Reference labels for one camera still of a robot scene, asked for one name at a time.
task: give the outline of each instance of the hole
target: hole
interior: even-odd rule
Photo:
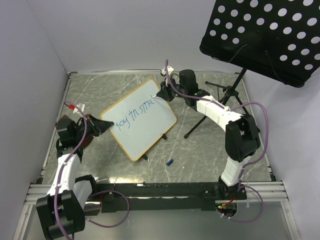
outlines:
[[[238,11],[233,9],[230,14],[232,17],[236,17],[238,15]]]
[[[292,16],[293,21],[299,21],[301,18],[302,18],[302,15],[299,12]]]
[[[224,13],[225,10],[226,10],[225,6],[221,5],[221,6],[218,7],[218,12],[221,13],[221,14]]]
[[[234,38],[233,40],[232,40],[232,42],[234,43],[234,44],[238,44],[240,41],[239,41],[239,38]]]
[[[310,6],[313,2],[314,2],[314,0],[304,0],[303,5]]]
[[[245,28],[243,26],[238,27],[238,32],[240,34],[244,33],[245,32]]]
[[[277,27],[278,27],[278,23],[276,23],[276,22],[273,22],[273,23],[270,24],[270,29],[271,30],[275,30],[275,29],[277,29]]]
[[[295,50],[296,49],[296,45],[295,44],[290,44],[289,46],[288,46],[288,49],[290,50],[290,51],[293,51],[293,50]]]
[[[284,15],[286,15],[287,14],[287,9],[285,9],[285,8],[281,8],[279,11],[278,11],[278,15],[280,16],[280,17],[283,17]]]
[[[280,60],[281,61],[285,61],[285,60],[287,60],[288,59],[288,56],[287,55],[282,55],[282,56],[280,56]]]
[[[227,38],[228,38],[228,35],[227,35],[227,34],[222,34],[222,35],[221,35],[221,39],[222,39],[222,40],[227,40]]]
[[[225,25],[226,29],[231,29],[232,28],[232,23],[231,22],[227,22]]]
[[[215,24],[215,25],[219,25],[220,24],[220,19],[219,18],[216,18],[215,20],[213,20],[213,23]]]
[[[292,65],[297,66],[299,64],[300,64],[300,61],[298,59],[292,61]]]
[[[217,34],[217,32],[215,31],[215,30],[211,30],[210,31],[210,35],[213,37],[213,36],[215,36]]]
[[[304,66],[305,70],[311,70],[314,66],[312,64],[307,64]]]
[[[310,50],[308,49],[308,48],[305,48],[305,49],[303,49],[302,51],[301,51],[301,54],[302,55],[308,55],[310,53]]]
[[[288,27],[288,26],[287,26],[286,28],[283,29],[283,33],[284,33],[284,34],[289,34],[289,33],[291,33],[291,32],[292,32],[292,28],[291,28],[291,27]]]
[[[320,37],[318,37],[318,36],[315,36],[311,39],[312,44],[317,44],[318,42],[320,42]]]
[[[317,23],[317,19],[315,17],[310,18],[306,24],[308,24],[308,26],[313,26]]]
[[[252,1],[250,2],[250,6],[251,6],[252,8],[255,8],[256,6],[258,6],[258,0],[252,0]]]
[[[243,19],[244,19],[245,21],[249,21],[249,20],[251,19],[251,15],[250,15],[249,13],[247,13],[247,14],[245,14],[245,15],[243,16]]]
[[[304,31],[301,31],[296,35],[298,39],[304,39],[305,36],[306,36],[306,33]]]
[[[268,3],[267,5],[264,6],[264,11],[265,12],[270,12],[272,10],[272,4]]]
[[[256,21],[256,24],[258,24],[259,26],[261,26],[264,23],[265,23],[265,20],[263,18],[258,18],[258,20]]]

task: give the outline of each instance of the marble tabletop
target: marble tabletop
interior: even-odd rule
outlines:
[[[232,85],[236,74],[196,73],[200,89],[204,89],[218,99],[217,88],[205,81],[227,86]],[[124,97],[149,78],[160,85],[163,77],[149,73],[107,73],[78,74],[70,76],[66,100],[84,103],[85,114],[100,118],[100,114],[113,103]],[[236,89],[243,102],[247,102],[243,83]],[[160,139],[147,152],[148,161],[143,158],[131,161],[113,136],[107,131],[96,137],[84,149],[82,164],[77,176],[93,175],[98,183],[183,183],[216,182],[222,174],[226,162],[225,133],[212,120],[207,118],[187,139],[184,135],[203,117],[188,107],[183,99],[177,98],[169,103],[177,116],[177,123],[166,133],[168,139]],[[228,106],[237,106],[231,98]],[[68,115],[74,121],[80,117],[63,107],[61,116]],[[43,184],[51,184],[57,169],[56,134],[47,160]],[[260,148],[251,158],[256,159],[262,152]],[[248,166],[243,175],[244,181],[270,181],[266,159]]]

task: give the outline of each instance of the music stand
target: music stand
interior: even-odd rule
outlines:
[[[242,103],[236,87],[247,69],[285,85],[303,87],[320,67],[319,15],[320,0],[217,0],[200,51],[243,69],[233,86],[206,84],[225,90],[220,100],[224,105],[231,96]]]

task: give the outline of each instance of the blue object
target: blue object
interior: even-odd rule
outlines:
[[[168,161],[165,165],[170,166],[172,163],[174,162],[173,159],[171,159],[170,161]]]

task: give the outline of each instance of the whiteboard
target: whiteboard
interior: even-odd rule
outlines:
[[[160,97],[155,80],[149,79],[101,113],[113,121],[109,131],[132,161],[137,161],[176,122],[169,104]]]

